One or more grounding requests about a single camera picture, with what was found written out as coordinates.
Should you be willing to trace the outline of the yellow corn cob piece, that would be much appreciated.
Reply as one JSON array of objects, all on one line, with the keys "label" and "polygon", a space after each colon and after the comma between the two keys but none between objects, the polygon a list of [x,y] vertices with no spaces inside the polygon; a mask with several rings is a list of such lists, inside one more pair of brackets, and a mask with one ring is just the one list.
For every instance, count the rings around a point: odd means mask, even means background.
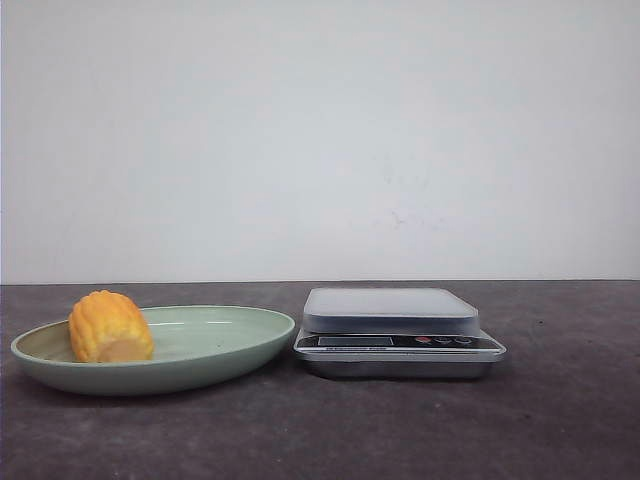
[{"label": "yellow corn cob piece", "polygon": [[127,296],[94,291],[77,301],[68,316],[71,348],[82,363],[151,360],[154,341],[139,307]]}]

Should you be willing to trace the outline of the silver digital kitchen scale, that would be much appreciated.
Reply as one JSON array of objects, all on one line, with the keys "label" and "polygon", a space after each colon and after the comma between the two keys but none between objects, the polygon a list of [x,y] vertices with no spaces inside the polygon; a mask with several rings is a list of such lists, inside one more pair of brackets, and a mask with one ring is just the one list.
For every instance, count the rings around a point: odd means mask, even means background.
[{"label": "silver digital kitchen scale", "polygon": [[325,378],[475,379],[507,352],[474,306],[428,287],[313,289],[293,349]]}]

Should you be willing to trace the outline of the light green oval plate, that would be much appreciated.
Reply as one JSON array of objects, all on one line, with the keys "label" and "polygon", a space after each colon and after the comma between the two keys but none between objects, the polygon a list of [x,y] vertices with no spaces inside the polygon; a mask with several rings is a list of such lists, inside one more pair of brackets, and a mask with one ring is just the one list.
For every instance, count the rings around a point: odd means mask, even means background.
[{"label": "light green oval plate", "polygon": [[161,306],[143,309],[155,343],[149,361],[75,360],[68,323],[19,335],[11,352],[32,379],[57,390],[97,396],[173,393],[252,372],[275,358],[295,330],[294,320],[247,306]]}]

